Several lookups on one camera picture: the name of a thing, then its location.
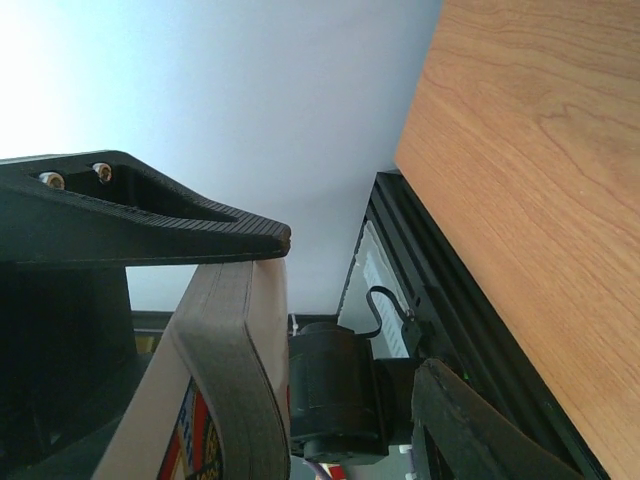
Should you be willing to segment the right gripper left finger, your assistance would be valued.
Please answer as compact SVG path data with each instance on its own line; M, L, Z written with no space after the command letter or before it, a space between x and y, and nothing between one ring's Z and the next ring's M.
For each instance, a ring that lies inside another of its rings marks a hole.
M225 479L290 475L286 267L254 263L238 328L175 332L172 340L202 392L222 447Z

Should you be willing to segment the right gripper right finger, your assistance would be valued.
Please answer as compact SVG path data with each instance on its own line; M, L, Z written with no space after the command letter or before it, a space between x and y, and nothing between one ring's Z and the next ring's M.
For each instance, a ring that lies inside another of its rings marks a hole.
M413 459L419 479L580 479L530 440L443 362L414 376Z

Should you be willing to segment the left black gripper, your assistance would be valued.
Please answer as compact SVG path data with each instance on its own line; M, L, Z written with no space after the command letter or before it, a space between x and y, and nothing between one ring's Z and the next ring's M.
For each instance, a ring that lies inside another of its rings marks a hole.
M123 151L4 159L1 262L181 265L286 256L281 222ZM1 476L89 479L150 362L122 267L1 271Z

